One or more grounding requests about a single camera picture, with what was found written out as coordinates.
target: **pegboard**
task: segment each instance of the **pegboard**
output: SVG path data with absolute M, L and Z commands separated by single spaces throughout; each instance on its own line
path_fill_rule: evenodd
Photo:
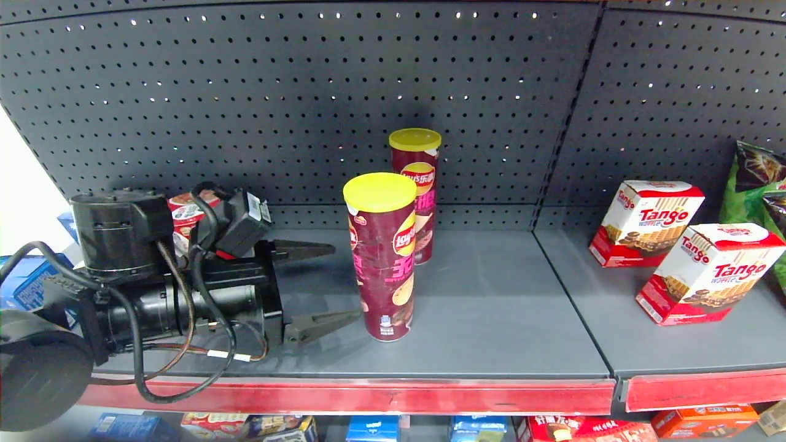
M 443 134 L 439 203 L 533 204 L 597 8 L 243 3 L 6 24 L 0 98 L 67 197 L 211 179 L 340 204 L 349 178 L 390 169 L 390 131 L 419 126 Z
M 783 24 L 607 11 L 545 206 L 607 206 L 623 179 L 718 206 L 735 138 L 784 150 L 785 61 Z
M 751 18 L 786 22 L 784 0 L 756 0 L 719 2 L 697 2 L 696 0 L 627 0 L 609 2 L 613 9 L 649 9 L 671 13 L 707 14 L 726 17 Z
M 437 207 L 440 230 L 530 230 L 533 204 L 446 204 Z M 347 229 L 343 205 L 270 206 L 277 229 Z
M 691 223 L 716 223 L 719 209 L 703 204 L 691 218 Z M 608 206 L 544 207 L 538 215 L 536 230 L 594 231 L 600 226 L 607 210 Z

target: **lay's chip canister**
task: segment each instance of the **lay's chip canister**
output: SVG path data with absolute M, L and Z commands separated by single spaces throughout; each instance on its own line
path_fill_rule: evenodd
M 412 179 L 390 172 L 357 176 L 343 188 L 365 327 L 379 341 L 410 331 L 416 193 Z
M 401 129 L 390 134 L 388 143 L 393 148 L 393 171 L 412 179 L 417 186 L 415 264 L 423 264 L 431 259 L 434 245 L 436 175 L 442 136 L 429 129 Z

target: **snack box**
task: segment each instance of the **snack box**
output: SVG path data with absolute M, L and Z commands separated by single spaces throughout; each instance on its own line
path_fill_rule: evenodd
M 508 431 L 505 416 L 453 416 L 450 419 L 451 442 L 500 442 Z
M 0 268 L 9 258 L 10 256 L 0 257 Z M 58 253 L 57 258 L 63 264 L 73 267 L 64 254 Z M 0 308 L 30 311 L 43 306 L 44 279 L 54 274 L 58 274 L 57 270 L 43 256 L 25 256 L 0 287 Z M 76 324 L 76 315 L 70 309 L 66 309 L 65 316 L 68 320 L 68 328 L 73 328 Z
M 104 413 L 87 439 L 90 442 L 177 442 L 180 433 L 158 416 Z
M 202 190 L 200 197 L 213 208 L 221 202 L 212 190 Z M 191 230 L 200 219 L 204 218 L 204 212 L 191 198 L 191 193 L 181 193 L 176 197 L 169 198 L 167 205 L 172 212 L 172 223 L 174 224 L 174 232 L 172 233 L 174 248 L 178 254 L 188 256 Z
M 245 436 L 250 418 L 242 413 L 185 413 L 180 426 L 197 439 L 237 439 Z
M 318 442 L 314 416 L 252 416 L 246 440 L 263 442 Z
M 661 411 L 652 418 L 652 428 L 658 437 L 667 439 L 731 437 L 753 425 L 757 419 L 758 414 L 753 407 L 740 403 Z
M 347 442 L 398 442 L 398 416 L 352 416 Z
M 786 431 L 786 400 L 764 410 L 758 417 L 758 426 L 767 436 Z
M 703 201 L 687 182 L 623 181 L 589 251 L 603 267 L 655 267 Z
M 661 326 L 720 321 L 784 250 L 753 223 L 690 226 L 636 301 Z
M 584 416 L 527 416 L 516 435 L 518 442 L 658 442 L 648 422 Z

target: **lay's logo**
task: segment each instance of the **lay's logo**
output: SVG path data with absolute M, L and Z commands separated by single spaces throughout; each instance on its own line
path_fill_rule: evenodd
M 393 251 L 400 256 L 409 256 L 415 251 L 415 211 L 404 219 L 393 236 Z
M 358 231 L 354 228 L 351 221 L 349 223 L 349 245 L 352 247 L 352 250 L 358 246 Z
M 417 185 L 417 195 L 423 195 L 434 186 L 436 169 L 429 163 L 417 162 L 409 163 L 402 170 L 401 175 L 413 180 Z

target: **yellow lid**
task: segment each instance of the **yellow lid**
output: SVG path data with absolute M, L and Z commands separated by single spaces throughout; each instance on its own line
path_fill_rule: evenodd
M 376 172 L 356 176 L 344 184 L 344 200 L 352 208 L 371 213 L 393 212 L 415 201 L 417 185 L 404 175 Z
M 442 135 L 430 129 L 411 127 L 393 132 L 387 141 L 394 149 L 406 152 L 424 152 L 438 148 L 442 144 Z

